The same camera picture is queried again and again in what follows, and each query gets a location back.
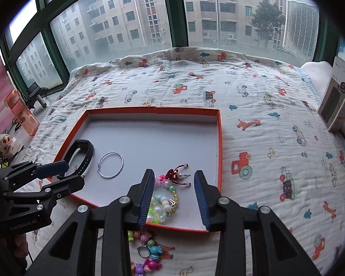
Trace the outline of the orange shallow tray box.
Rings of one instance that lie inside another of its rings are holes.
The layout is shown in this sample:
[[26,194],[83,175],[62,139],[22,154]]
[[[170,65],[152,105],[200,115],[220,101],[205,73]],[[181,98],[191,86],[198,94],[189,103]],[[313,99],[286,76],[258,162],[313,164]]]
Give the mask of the orange shallow tray box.
[[[89,140],[94,155],[85,171],[85,186],[75,196],[92,206],[106,206],[141,181],[147,169],[156,176],[180,164],[191,176],[203,171],[209,184],[222,183],[221,114],[215,108],[120,107],[85,111],[67,134],[56,160],[75,140]],[[97,173],[100,158],[118,152],[124,158],[119,176],[107,180]]]

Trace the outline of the printed white quilt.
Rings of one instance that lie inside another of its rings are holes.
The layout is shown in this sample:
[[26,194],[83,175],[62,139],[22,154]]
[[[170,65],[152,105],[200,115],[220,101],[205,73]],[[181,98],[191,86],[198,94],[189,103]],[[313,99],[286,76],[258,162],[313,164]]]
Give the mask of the printed white quilt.
[[301,246],[323,238],[325,275],[345,248],[345,138],[327,131],[308,75],[288,63],[184,48],[74,69],[24,154],[55,158],[84,111],[106,106],[198,106],[220,110],[223,189],[242,206],[269,205]]

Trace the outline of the outdoor air conditioner unit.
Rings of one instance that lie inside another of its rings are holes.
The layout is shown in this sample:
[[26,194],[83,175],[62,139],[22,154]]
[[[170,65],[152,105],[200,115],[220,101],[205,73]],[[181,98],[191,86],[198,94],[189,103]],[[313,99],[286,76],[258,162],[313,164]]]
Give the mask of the outdoor air conditioner unit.
[[282,47],[309,62],[319,31],[319,8],[312,0],[286,0]]

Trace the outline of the orange water bottle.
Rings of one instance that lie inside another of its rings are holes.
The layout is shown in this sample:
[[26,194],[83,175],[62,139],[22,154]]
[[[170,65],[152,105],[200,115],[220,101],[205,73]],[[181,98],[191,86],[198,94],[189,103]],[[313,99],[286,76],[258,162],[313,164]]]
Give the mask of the orange water bottle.
[[13,89],[5,98],[4,104],[13,113],[29,136],[34,136],[40,122],[23,101],[18,90]]

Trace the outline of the black handheld device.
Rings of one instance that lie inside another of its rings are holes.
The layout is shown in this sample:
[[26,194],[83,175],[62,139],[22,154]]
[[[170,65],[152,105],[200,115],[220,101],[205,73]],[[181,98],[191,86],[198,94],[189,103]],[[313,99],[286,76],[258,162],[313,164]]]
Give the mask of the black handheld device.
[[27,89],[27,93],[29,95],[28,100],[26,101],[27,107],[31,110],[32,108],[35,109],[35,103],[38,102],[42,108],[47,107],[47,103],[44,101],[44,97],[47,97],[47,93],[49,88],[40,87],[36,82],[34,82],[29,88]]

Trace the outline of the red knot pearl earring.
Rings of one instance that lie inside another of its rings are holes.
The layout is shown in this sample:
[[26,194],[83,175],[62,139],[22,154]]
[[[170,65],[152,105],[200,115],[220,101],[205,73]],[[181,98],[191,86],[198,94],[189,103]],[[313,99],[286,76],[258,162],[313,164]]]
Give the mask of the red knot pearl earring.
[[180,185],[185,187],[190,187],[191,183],[189,181],[185,181],[190,174],[180,172],[180,170],[184,170],[189,167],[189,164],[184,163],[176,166],[174,169],[170,169],[165,174],[165,180],[170,181],[173,185]]

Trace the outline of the folded white towel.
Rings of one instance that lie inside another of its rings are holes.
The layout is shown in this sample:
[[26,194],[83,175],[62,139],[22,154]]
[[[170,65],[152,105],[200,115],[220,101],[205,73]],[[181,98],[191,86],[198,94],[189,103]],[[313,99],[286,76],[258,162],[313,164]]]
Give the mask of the folded white towel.
[[[323,98],[330,77],[332,76],[332,66],[328,62],[321,61],[306,62],[300,68],[308,75],[320,98]],[[341,132],[345,136],[345,122],[341,128]]]

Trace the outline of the black wrist band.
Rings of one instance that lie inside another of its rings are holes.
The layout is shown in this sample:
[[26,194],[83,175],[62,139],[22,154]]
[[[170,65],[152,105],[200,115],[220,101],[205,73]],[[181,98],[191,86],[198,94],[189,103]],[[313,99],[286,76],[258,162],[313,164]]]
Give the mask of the black wrist band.
[[75,140],[68,148],[63,160],[69,170],[57,176],[59,180],[71,176],[82,176],[88,169],[94,155],[94,146],[89,140]]

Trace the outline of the white product box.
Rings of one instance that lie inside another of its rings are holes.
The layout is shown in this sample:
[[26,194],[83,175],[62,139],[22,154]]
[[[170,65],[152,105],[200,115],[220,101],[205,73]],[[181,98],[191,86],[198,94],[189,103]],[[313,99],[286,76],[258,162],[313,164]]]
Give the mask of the white product box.
[[345,121],[345,61],[340,57],[335,57],[318,113],[329,132],[342,128]]

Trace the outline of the large silver hoop earring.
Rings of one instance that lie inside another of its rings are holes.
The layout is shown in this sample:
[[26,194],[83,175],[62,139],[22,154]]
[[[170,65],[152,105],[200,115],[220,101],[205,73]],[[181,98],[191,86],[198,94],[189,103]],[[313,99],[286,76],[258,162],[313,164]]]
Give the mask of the large silver hoop earring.
[[119,176],[123,168],[123,156],[118,152],[108,152],[100,158],[97,173],[103,179],[111,180]]

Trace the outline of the small plush toy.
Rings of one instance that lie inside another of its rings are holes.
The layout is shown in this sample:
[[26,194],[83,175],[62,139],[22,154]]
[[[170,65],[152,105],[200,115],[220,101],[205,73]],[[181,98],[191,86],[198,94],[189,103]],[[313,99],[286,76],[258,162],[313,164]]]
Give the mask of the small plush toy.
[[21,142],[15,137],[11,137],[9,134],[0,135],[0,152],[7,159],[11,160],[15,154],[19,151]]

